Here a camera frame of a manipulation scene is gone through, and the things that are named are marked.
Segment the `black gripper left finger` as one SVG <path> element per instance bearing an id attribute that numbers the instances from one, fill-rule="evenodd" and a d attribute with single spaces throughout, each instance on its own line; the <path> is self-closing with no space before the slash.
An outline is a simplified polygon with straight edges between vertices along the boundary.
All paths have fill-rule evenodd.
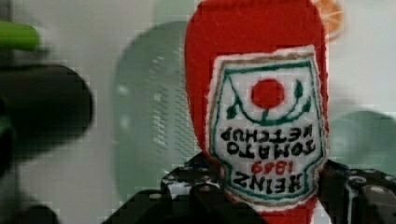
<path id="1" fill-rule="evenodd" d="M 249 205 L 234 203 L 204 154 L 165 175 L 158 189 L 136 193 L 102 224 L 267 224 Z"/>

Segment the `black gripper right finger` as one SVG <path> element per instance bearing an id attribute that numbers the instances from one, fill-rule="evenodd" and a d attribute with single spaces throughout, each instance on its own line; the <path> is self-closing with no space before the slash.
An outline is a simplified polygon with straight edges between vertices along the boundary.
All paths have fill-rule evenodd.
<path id="1" fill-rule="evenodd" d="M 328 160 L 318 199 L 332 224 L 396 224 L 396 182 L 375 169 L 350 169 Z"/>

